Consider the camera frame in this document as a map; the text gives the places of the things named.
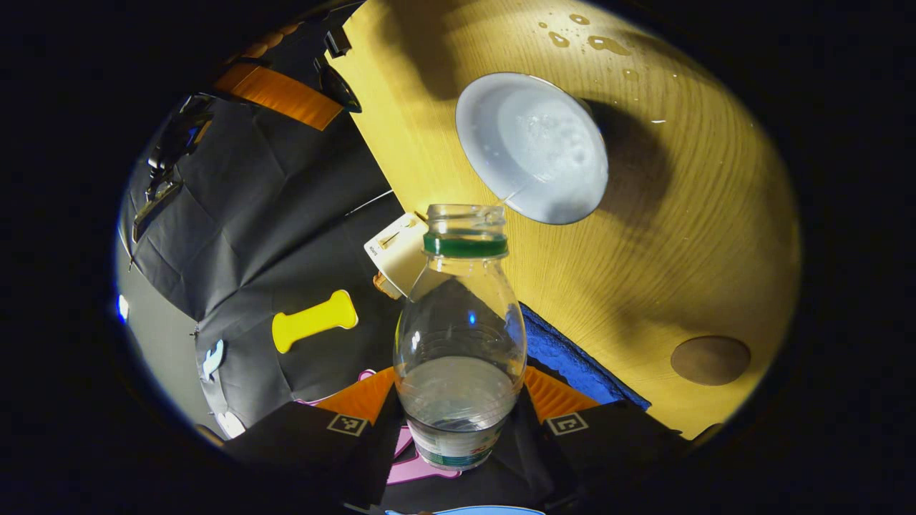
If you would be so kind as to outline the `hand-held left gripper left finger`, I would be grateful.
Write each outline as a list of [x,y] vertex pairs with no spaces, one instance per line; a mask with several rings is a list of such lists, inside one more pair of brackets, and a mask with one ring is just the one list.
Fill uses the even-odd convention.
[[389,366],[315,405],[291,401],[222,450],[276,489],[367,511],[381,502],[401,430]]

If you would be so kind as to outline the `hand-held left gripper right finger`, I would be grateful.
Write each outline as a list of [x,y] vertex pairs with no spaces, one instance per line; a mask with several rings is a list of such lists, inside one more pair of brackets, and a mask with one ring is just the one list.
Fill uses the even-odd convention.
[[715,423],[686,438],[627,398],[599,404],[533,366],[524,372],[513,417],[545,512],[607,512],[647,501],[668,472],[723,427]]

